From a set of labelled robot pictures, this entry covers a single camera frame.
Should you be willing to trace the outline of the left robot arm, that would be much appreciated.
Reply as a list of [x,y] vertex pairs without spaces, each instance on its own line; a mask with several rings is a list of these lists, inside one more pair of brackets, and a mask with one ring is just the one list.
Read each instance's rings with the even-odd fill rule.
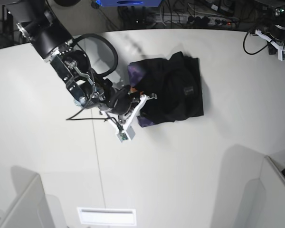
[[[244,36],[244,52],[248,55],[256,55],[267,49],[269,55],[276,55],[280,61],[285,61],[285,0],[256,0],[254,2],[260,15]],[[248,35],[258,36],[266,41],[266,45],[256,52],[248,52],[245,47]]]

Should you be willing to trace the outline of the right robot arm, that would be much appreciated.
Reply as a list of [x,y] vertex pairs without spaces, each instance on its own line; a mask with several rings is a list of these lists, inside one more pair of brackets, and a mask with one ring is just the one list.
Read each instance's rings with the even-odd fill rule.
[[[7,0],[4,5],[17,20],[17,27],[40,57],[48,62],[81,110],[98,107],[101,111],[127,119],[136,112],[139,97],[130,95],[130,86],[114,88],[107,79],[118,66],[114,46],[97,34],[73,38],[45,0]],[[87,38],[103,42],[113,54],[113,65],[103,73],[92,68],[86,52],[75,47]]]

